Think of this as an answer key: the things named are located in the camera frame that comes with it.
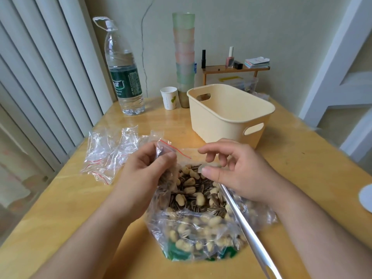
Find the stack of papers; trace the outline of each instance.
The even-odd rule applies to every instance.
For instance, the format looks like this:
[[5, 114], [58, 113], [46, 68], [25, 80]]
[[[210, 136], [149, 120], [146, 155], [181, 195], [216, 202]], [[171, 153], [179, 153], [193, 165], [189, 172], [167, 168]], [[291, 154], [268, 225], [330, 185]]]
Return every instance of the stack of papers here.
[[254, 59], [246, 59], [244, 64], [248, 68], [265, 68], [270, 65], [270, 59], [258, 57]]

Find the storage basket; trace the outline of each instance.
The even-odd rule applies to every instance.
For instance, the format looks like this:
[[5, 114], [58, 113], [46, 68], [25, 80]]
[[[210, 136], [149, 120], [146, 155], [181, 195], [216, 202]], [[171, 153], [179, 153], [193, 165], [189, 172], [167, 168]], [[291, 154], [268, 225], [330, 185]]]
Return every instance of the storage basket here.
[[228, 138], [256, 148], [270, 115], [272, 103], [226, 84], [190, 89], [191, 124], [207, 143]]

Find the white paper cup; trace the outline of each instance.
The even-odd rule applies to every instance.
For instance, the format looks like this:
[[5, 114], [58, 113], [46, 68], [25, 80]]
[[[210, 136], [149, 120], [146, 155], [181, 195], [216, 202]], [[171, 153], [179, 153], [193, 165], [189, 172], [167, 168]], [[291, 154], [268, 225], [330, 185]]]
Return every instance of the white paper cup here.
[[177, 88], [163, 87], [160, 89], [163, 97], [163, 103], [166, 110], [174, 110], [177, 103]]

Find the person's left hand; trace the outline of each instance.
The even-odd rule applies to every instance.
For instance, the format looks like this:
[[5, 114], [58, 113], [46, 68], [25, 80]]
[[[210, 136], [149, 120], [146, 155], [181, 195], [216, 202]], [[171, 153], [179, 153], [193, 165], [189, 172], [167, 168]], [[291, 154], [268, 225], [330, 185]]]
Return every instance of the person's left hand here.
[[143, 145], [130, 155], [106, 203], [120, 218], [131, 222], [140, 218], [150, 204], [160, 176], [176, 164], [169, 152], [155, 159], [156, 142]]

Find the tongs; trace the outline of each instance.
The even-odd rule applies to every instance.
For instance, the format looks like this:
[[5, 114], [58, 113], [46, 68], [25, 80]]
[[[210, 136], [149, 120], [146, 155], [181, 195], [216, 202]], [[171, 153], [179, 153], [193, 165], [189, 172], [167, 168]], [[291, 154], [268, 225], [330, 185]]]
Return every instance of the tongs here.
[[245, 238], [248, 241], [249, 246], [251, 247], [254, 256], [257, 258], [258, 263], [260, 264], [263, 273], [265, 273], [268, 279], [272, 279], [273, 277], [270, 274], [274, 274], [276, 279], [282, 279], [279, 274], [278, 269], [276, 268], [275, 264], [271, 260], [269, 254], [263, 247], [262, 243], [258, 239], [257, 235], [254, 233], [252, 227], [248, 224], [246, 219], [244, 218], [243, 214], [240, 212], [238, 206], [236, 205], [234, 199], [231, 197], [229, 191], [226, 189], [225, 185], [220, 184], [221, 190], [226, 197], [227, 203], [231, 206], [232, 211], [237, 218], [239, 225], [243, 231]]

